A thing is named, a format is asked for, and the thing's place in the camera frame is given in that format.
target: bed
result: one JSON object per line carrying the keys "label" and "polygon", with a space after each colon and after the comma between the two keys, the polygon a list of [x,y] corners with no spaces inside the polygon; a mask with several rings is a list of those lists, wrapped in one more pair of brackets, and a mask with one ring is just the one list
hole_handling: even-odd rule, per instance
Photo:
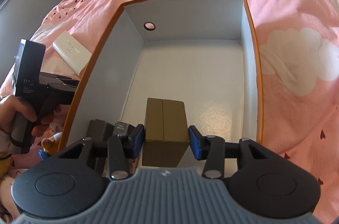
{"label": "bed", "polygon": [[[93,51],[118,6],[129,0],[62,0],[32,37],[46,45],[42,71],[76,77],[52,42],[67,30]],[[339,0],[248,0],[260,49],[264,88],[263,144],[312,173],[321,185],[314,215],[339,216]],[[11,72],[0,94],[11,93]],[[67,108],[44,137],[62,129]],[[12,168],[39,159],[40,139]]]}

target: small brown box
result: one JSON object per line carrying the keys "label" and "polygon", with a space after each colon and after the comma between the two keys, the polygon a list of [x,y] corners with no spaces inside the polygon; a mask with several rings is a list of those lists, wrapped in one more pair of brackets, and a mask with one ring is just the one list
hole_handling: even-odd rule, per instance
{"label": "small brown box", "polygon": [[147,99],[142,165],[175,168],[189,145],[182,101]]}

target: finger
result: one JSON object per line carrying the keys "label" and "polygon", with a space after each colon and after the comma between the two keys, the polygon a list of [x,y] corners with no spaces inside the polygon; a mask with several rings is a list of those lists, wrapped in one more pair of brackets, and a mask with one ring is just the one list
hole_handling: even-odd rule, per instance
{"label": "finger", "polygon": [[22,113],[29,121],[35,122],[37,120],[37,114],[35,113],[33,106],[28,101],[14,97],[13,107],[15,111]]}
{"label": "finger", "polygon": [[52,123],[54,120],[54,112],[50,112],[48,115],[44,116],[42,119],[41,119],[41,124],[42,125],[48,125],[50,123]]}
{"label": "finger", "polygon": [[62,111],[62,107],[60,104],[57,104],[57,106],[55,106],[54,111],[57,113],[60,113]]}
{"label": "finger", "polygon": [[41,137],[45,131],[50,127],[50,125],[38,125],[35,126],[32,130],[32,136]]}

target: white cloud pattern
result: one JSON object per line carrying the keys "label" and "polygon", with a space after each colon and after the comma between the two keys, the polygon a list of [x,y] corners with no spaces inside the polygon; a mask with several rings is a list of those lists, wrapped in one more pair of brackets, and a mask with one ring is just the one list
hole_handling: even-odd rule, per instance
{"label": "white cloud pattern", "polygon": [[339,48],[311,28],[272,32],[260,46],[263,74],[277,74],[291,94],[309,94],[317,78],[339,77]]}

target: plush toy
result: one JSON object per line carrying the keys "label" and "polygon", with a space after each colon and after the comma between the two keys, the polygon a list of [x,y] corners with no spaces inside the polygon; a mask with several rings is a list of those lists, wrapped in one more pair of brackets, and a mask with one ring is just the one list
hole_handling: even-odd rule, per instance
{"label": "plush toy", "polygon": [[0,158],[5,158],[0,160],[0,180],[4,178],[10,169],[11,157],[6,152],[0,152]]}
{"label": "plush toy", "polygon": [[44,138],[41,141],[41,145],[43,149],[39,150],[39,156],[42,160],[47,159],[51,155],[54,155],[58,152],[59,142],[61,139],[62,133],[59,132],[57,134],[54,134],[50,138]]}
{"label": "plush toy", "polygon": [[14,179],[26,170],[27,169],[11,169],[2,181],[0,181],[0,202],[7,210],[7,212],[5,212],[2,209],[0,214],[5,223],[11,223],[12,219],[16,219],[20,216],[18,208],[12,198],[11,188]]}

